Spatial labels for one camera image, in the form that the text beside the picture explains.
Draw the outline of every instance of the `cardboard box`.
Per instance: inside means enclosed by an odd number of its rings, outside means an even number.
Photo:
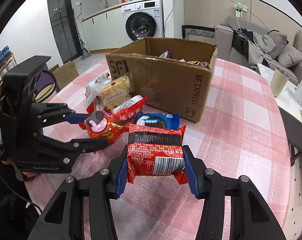
[[[173,59],[159,56],[172,50]],[[132,73],[134,91],[148,104],[198,122],[204,109],[217,59],[215,45],[169,38],[145,38],[106,56],[112,79]],[[207,61],[209,67],[179,62]]]
[[[67,84],[78,77],[78,70],[75,67],[75,60],[65,63],[62,67],[58,65],[50,69],[55,76],[59,89],[64,88]]]

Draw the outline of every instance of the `paper cup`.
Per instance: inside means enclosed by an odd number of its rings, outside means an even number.
[[[284,72],[282,69],[279,68],[275,69],[270,84],[270,88],[275,97],[278,97],[280,95],[288,80],[289,80],[289,75],[286,72]]]

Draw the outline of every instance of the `snack package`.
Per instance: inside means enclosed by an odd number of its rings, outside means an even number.
[[[116,121],[125,121],[130,119],[142,111],[147,100],[148,97],[143,98],[141,95],[137,95],[125,101],[123,104],[112,110],[112,118]]]
[[[160,58],[171,58],[172,57],[172,51],[171,50],[167,50],[166,52],[164,52],[161,56],[159,56]]]
[[[180,126],[180,115],[144,114],[143,112],[139,112],[136,115],[135,123],[137,125],[176,130]]]
[[[92,91],[96,110],[113,110],[133,96],[133,84],[129,73]]]
[[[96,78],[94,78],[89,84],[87,84],[85,88],[85,97],[86,97],[86,111],[91,114],[94,111],[94,104],[93,104],[93,97],[92,97],[92,90],[95,90],[102,85],[105,85],[109,83],[108,80],[110,74],[109,73],[103,73],[101,75],[98,75]]]
[[[209,66],[208,62],[202,62],[202,61],[188,61],[186,63],[192,64],[192,65],[197,65],[197,66],[200,66],[200,67],[207,67],[207,66]]]
[[[174,175],[179,184],[187,183],[182,140],[186,126],[178,130],[128,124],[127,181],[135,176]]]
[[[91,138],[104,136],[109,143],[115,142],[122,133],[127,132],[127,127],[115,123],[106,111],[95,111],[84,123]]]

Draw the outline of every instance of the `white cabinet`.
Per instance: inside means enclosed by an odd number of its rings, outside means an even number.
[[[107,19],[107,13],[94,16],[94,36],[96,37],[97,49],[112,48],[112,39],[110,35],[110,26]]]
[[[94,37],[94,25],[93,25],[92,18],[84,21],[82,24],[83,24],[87,46],[89,47],[89,50],[95,50],[96,38]]]
[[[122,14],[121,7],[108,11],[107,17],[112,39],[112,48],[121,48],[133,42],[126,33],[126,17]]]
[[[94,16],[83,22],[84,33],[90,51],[113,48],[108,24],[106,13]]]

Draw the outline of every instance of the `table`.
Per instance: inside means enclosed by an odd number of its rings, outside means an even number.
[[[96,75],[108,71],[106,61],[77,77],[52,99],[85,113],[85,86]],[[145,106],[145,112],[162,112]],[[254,182],[283,227],[290,194],[290,155],[279,108],[266,80],[240,65],[217,60],[214,77],[200,122],[187,124],[183,144],[197,158],[222,176],[247,175]],[[86,138],[77,125],[60,123],[44,129],[52,138],[68,141]],[[89,177],[118,157],[128,134],[97,154],[85,153],[74,164],[71,175]],[[32,200],[44,208],[67,174],[41,174],[26,182]],[[225,202],[223,239],[229,239],[230,197]],[[203,208],[187,184],[173,176],[136,177],[127,183],[120,199],[111,200],[119,239],[195,239]],[[85,237],[90,239],[88,210]]]
[[[274,71],[262,64],[258,64],[258,69],[261,76],[270,84]],[[300,112],[302,107],[293,97],[296,89],[296,85],[288,81],[280,95],[275,98],[280,108],[289,144],[292,147],[291,166],[294,165],[295,160],[299,158],[302,153],[302,114]],[[293,147],[299,150],[297,154],[295,154]]]

